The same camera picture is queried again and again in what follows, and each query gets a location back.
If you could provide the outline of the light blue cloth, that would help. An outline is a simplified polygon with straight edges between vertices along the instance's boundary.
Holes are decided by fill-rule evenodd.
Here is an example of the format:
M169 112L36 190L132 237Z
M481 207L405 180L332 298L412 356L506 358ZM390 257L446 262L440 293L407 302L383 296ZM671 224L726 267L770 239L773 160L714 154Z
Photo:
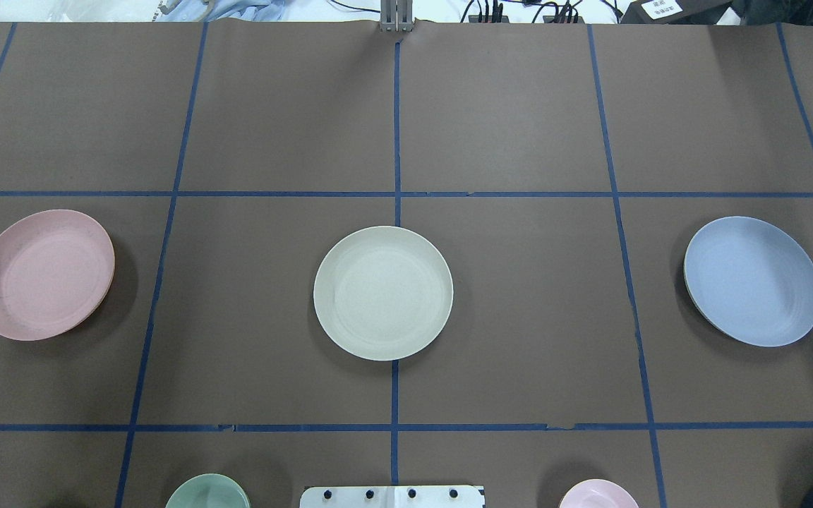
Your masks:
M274 22L279 20L287 1L205 1L201 22L223 18L250 20L251 22Z

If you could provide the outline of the pink plate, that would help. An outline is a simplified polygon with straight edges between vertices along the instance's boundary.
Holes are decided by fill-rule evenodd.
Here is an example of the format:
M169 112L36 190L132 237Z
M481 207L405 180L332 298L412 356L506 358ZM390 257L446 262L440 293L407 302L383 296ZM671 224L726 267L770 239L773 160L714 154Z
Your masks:
M0 337L70 331L99 308L115 269L110 235L83 212L53 209L13 223L0 234Z

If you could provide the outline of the pink bowl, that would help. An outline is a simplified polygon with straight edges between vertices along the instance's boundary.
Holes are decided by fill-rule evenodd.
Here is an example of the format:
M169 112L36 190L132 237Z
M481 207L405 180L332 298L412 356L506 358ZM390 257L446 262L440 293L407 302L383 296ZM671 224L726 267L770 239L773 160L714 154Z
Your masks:
M606 479L588 479L573 485L562 496L558 507L639 507L632 495L618 483Z

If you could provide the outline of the cream plate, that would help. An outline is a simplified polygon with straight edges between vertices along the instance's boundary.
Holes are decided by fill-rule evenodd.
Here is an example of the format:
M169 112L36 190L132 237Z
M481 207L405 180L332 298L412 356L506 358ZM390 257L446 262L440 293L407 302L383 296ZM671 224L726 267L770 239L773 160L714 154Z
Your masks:
M441 251L420 234L374 226L342 238L320 261L313 307L343 351L398 361L439 337L454 305L454 277Z

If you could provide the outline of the green bowl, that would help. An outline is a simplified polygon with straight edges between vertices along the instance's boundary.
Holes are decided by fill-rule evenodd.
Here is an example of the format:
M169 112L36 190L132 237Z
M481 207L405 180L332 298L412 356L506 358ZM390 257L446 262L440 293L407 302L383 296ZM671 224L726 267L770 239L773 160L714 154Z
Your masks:
M165 507L251 507L244 489L219 473L194 476L178 486Z

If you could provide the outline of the blue plate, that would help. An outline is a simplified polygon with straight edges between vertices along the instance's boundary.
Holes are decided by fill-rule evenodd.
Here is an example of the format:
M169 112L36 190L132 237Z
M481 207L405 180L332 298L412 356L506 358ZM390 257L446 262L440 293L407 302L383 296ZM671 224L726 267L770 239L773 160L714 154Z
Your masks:
M694 306L727 337L776 348L813 330L813 261L771 223L746 216L707 222L688 241L682 269Z

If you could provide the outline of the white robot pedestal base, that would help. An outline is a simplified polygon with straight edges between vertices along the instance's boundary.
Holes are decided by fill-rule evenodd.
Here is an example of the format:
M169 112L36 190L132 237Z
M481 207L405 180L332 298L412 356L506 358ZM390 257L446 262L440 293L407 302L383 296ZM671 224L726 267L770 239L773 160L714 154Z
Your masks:
M475 485L316 486L304 490L300 507L484 507Z

